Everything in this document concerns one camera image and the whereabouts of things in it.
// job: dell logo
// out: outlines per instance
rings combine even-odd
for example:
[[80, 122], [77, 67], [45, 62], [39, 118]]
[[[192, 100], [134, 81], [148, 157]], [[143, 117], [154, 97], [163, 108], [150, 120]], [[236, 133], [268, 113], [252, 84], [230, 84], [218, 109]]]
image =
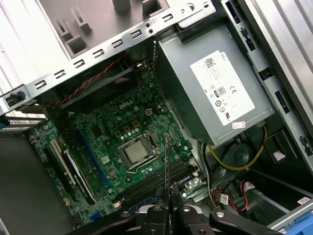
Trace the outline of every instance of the dell logo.
[[124, 104], [119, 105], [119, 109], [122, 110], [122, 109], [126, 108], [127, 106], [129, 106], [133, 103], [134, 102], [132, 102], [132, 100], [130, 99], [130, 100], [126, 101]]

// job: cpu socket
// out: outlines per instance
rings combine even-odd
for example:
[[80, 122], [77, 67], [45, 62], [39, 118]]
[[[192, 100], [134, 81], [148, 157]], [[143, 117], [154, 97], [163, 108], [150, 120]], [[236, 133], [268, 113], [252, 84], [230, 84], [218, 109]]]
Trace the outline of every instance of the cpu socket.
[[157, 144], [149, 132], [123, 144], [118, 152], [127, 170], [138, 168], [159, 155]]

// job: motherboard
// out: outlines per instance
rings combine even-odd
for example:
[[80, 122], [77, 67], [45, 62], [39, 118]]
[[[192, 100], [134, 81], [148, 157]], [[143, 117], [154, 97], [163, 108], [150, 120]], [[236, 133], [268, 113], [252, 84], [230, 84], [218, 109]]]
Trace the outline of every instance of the motherboard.
[[58, 107], [46, 111], [49, 120], [29, 131], [30, 141], [76, 227], [155, 202], [165, 181], [166, 136], [170, 182], [181, 185], [184, 198], [206, 183], [190, 143], [148, 74], [132, 90], [89, 113]]

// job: red wire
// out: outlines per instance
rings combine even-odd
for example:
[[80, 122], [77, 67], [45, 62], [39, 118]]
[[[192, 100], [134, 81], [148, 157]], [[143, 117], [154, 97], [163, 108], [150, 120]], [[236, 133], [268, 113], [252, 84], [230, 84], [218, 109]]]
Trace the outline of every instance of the red wire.
[[101, 77], [102, 75], [104, 75], [110, 68], [112, 68], [116, 63], [120, 62], [126, 55], [122, 55], [121, 57], [119, 57], [117, 60], [113, 61], [109, 66], [107, 66], [101, 73], [97, 74], [96, 76], [90, 78], [87, 82], [84, 82], [79, 88], [77, 88], [73, 94], [71, 94], [69, 97], [63, 99], [63, 100], [59, 100], [55, 103], [49, 103], [47, 104], [47, 106], [52, 105], [52, 104], [64, 104], [66, 102], [68, 102], [70, 99], [72, 99], [75, 95], [77, 95], [77, 93], [79, 93], [86, 85], [88, 85], [90, 82], [92, 82], [93, 80]]
[[241, 211], [246, 210], [247, 207], [248, 207], [248, 198], [247, 198], [247, 196], [246, 196], [246, 192], [244, 192], [244, 185], [245, 185], [245, 182], [243, 181], [243, 182], [241, 183], [241, 185], [240, 185], [240, 189], [241, 189], [241, 192], [243, 193], [243, 196], [244, 196], [244, 199], [245, 199], [245, 207], [242, 208]]
[[[212, 198], [214, 197], [214, 195], [216, 194], [216, 193], [218, 193], [218, 192], [220, 192], [220, 193], [223, 193], [223, 194], [225, 194], [225, 195], [227, 195], [226, 193], [224, 193], [222, 190], [220, 190], [220, 189], [216, 189], [216, 190], [214, 190], [213, 192], [212, 192]], [[233, 201], [233, 199], [231, 198], [231, 197], [228, 197], [228, 200], [229, 200], [229, 202], [230, 202], [230, 204], [231, 204], [231, 206], [232, 206], [232, 208], [234, 209], [234, 210], [237, 210], [237, 207], [236, 207], [236, 205], [235, 205], [235, 203], [234, 203], [234, 201]]]

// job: power supply label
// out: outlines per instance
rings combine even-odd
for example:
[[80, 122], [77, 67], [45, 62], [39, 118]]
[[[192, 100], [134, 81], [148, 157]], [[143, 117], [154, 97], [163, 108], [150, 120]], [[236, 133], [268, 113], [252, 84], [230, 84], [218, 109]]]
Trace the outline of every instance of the power supply label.
[[190, 65], [223, 126], [255, 108], [235, 69], [218, 50]]

